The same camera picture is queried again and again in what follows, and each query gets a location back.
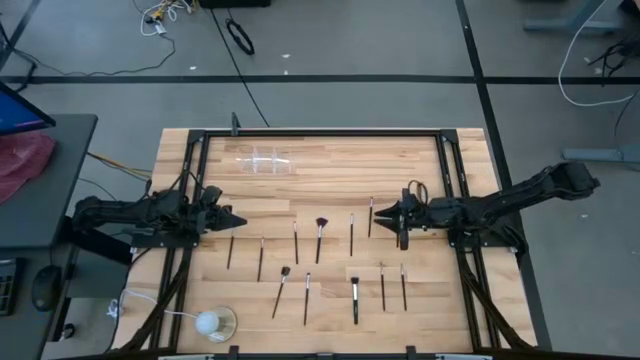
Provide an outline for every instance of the keyboard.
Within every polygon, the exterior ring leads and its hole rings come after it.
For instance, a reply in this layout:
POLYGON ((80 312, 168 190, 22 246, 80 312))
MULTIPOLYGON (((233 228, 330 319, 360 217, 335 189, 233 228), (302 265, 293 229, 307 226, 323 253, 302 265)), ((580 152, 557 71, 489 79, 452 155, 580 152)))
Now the keyboard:
POLYGON ((20 258, 0 259, 0 316, 13 313, 23 263, 20 258))

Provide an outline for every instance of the red cloth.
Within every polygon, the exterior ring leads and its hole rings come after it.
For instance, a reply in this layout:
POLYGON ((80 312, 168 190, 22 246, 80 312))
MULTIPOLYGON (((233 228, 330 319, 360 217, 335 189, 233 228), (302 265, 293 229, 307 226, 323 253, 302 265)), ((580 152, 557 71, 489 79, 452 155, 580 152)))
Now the red cloth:
POLYGON ((34 131, 0 136, 0 204, 40 175, 55 144, 49 136, 34 131))

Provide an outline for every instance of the desk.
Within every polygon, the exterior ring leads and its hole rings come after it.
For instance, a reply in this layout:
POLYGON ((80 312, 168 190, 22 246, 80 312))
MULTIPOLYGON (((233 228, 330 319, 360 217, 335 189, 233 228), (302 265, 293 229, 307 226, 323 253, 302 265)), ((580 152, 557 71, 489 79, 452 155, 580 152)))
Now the desk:
MULTIPOLYGON (((187 129, 163 132, 154 167, 156 190, 169 187, 180 173, 187 129)), ((459 144, 472 195, 498 189, 481 129, 459 129, 459 144)), ((192 171, 199 154, 194 151, 192 171)), ((451 149, 449 168, 455 172, 451 149)), ((196 314, 228 306, 238 316, 238 331, 214 344, 183 318, 178 352, 227 353, 403 353, 472 350, 455 252, 442 231, 413 231, 408 251, 395 247, 395 235, 373 225, 367 238, 369 197, 374 210, 392 205, 409 180, 425 182, 430 197, 445 196, 435 138, 426 137, 215 137, 209 143, 206 185, 224 191, 219 204, 231 204, 248 225, 235 231, 230 270, 226 269, 230 232, 209 233, 194 252, 184 311, 196 314), (290 174, 255 174, 237 161, 246 149, 278 149, 292 162, 290 174), (355 215, 354 255, 349 256, 349 214, 355 215), (315 218, 329 220, 320 263, 314 263, 315 218), (297 221, 300 264, 294 260, 292 224, 297 221), (256 282, 260 238, 265 237, 262 281, 256 282), (378 263, 385 264, 387 311, 382 311, 378 263), (400 263, 407 269, 408 311, 403 310, 400 263), (280 268, 291 267, 275 320, 271 312, 280 268), (304 280, 311 273, 307 326, 302 323, 304 280), (360 277, 360 324, 353 325, 351 276, 360 277)), ((454 189, 459 195, 456 177, 454 189)), ((193 193, 193 183, 187 194, 193 193)), ((494 302, 530 343, 535 343, 527 300, 515 256, 505 248, 483 250, 494 302)), ((132 268, 127 288, 157 296, 165 250, 154 249, 132 268)), ((114 347, 128 341, 153 304, 125 296, 114 347)), ((476 304, 483 344, 487 328, 476 304)), ((168 337, 167 316, 161 346, 168 337)))
POLYGON ((0 239, 23 239, 30 246, 39 246, 0 249, 0 258, 25 259, 14 314, 0 317, 0 357, 3 359, 40 359, 45 342, 51 340, 52 324, 64 315, 64 301, 58 302, 56 311, 36 311, 31 304, 31 282, 38 270, 49 265, 50 247, 54 264, 65 269, 63 276, 70 274, 68 265, 77 254, 74 246, 57 238, 97 118, 69 115, 54 116, 54 119, 57 126, 43 130, 56 140, 47 167, 38 178, 0 205, 0 239))

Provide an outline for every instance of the computer mouse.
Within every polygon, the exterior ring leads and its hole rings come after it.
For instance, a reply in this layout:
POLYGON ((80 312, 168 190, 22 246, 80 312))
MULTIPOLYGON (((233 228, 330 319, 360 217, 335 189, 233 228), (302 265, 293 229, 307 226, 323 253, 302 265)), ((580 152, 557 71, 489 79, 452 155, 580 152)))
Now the computer mouse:
POLYGON ((31 301, 38 311, 50 311, 56 306, 62 285, 62 269, 59 266, 45 266, 31 284, 31 301))

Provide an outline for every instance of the white cable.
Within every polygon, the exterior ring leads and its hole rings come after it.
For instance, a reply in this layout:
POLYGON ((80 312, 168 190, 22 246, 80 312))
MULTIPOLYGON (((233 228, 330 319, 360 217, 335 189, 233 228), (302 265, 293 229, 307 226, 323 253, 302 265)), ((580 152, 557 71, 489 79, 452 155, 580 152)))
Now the white cable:
MULTIPOLYGON (((143 299, 147 299, 147 300, 153 302, 154 304, 158 303, 156 301, 156 299, 154 299, 154 298, 152 298, 150 296, 143 295, 143 294, 137 293, 135 291, 131 291, 129 289, 122 290, 122 294, 120 295, 120 303, 122 303, 123 295, 124 295, 125 292, 130 294, 130 295, 133 295, 133 296, 137 296, 137 297, 141 297, 143 299)), ((122 308, 120 308, 118 310, 118 306, 119 306, 118 300, 116 300, 116 299, 111 300, 111 302, 109 303, 109 308, 107 309, 107 315, 111 316, 114 319, 117 319, 118 318, 118 313, 122 314, 122 308)), ((165 310, 164 312, 167 313, 167 314, 172 314, 172 315, 184 315, 184 316, 192 317, 194 319, 197 318, 197 316, 195 316, 195 315, 188 314, 188 313, 183 313, 183 312, 176 312, 176 311, 169 311, 169 310, 165 310)))
MULTIPOLYGON (((142 17, 140 18, 140 34, 142 34, 142 36, 154 36, 154 35, 158 35, 158 31, 154 31, 152 33, 145 33, 144 32, 144 24, 145 24, 145 19, 147 18, 147 13, 153 9, 159 8, 162 5, 165 4, 166 1, 169 0, 163 0, 161 1, 159 4, 154 5, 146 10, 144 10, 142 12, 142 17)), ((173 22, 175 22, 176 20, 178 20, 178 13, 175 11, 175 9, 187 9, 188 12, 190 12, 191 8, 189 7, 189 5, 186 3, 185 0, 182 0, 182 3, 184 4, 184 6, 178 4, 177 2, 174 2, 173 4, 169 5, 169 7, 167 8, 166 12, 169 15, 169 19, 173 22)))
POLYGON ((573 36, 573 39, 571 40, 571 43, 569 44, 569 48, 567 49, 567 54, 564 56, 564 60, 562 61, 562 66, 560 66, 560 71, 558 72, 558 85, 560 86, 560 91, 562 92, 562 96, 564 96, 564 98, 567 99, 568 102, 572 103, 575 106, 592 107, 592 106, 601 106, 601 105, 609 105, 609 104, 618 104, 618 103, 622 103, 622 102, 628 101, 633 97, 633 95, 629 95, 629 96, 627 96, 627 97, 625 97, 623 99, 618 99, 618 100, 608 100, 608 101, 601 101, 601 102, 590 103, 590 104, 579 103, 579 102, 574 101, 571 98, 569 98, 569 96, 567 96, 567 93, 564 91, 564 87, 562 86, 562 72, 564 71, 565 65, 567 65, 567 60, 569 59, 569 54, 571 54, 571 48, 573 48, 573 44, 576 42, 576 39, 580 35, 580 32, 582 31, 582 29, 584 29, 584 27, 587 25, 587 23, 589 23, 589 21, 591 21, 593 16, 596 13, 598 13, 598 11, 600 11, 602 6, 607 1, 608 0, 602 0, 602 4, 600 4, 600 6, 598 6, 598 8, 593 12, 593 14, 591 14, 591 16, 589 16, 589 18, 582 24, 582 26, 580 26, 580 28, 578 29, 576 34, 573 36))

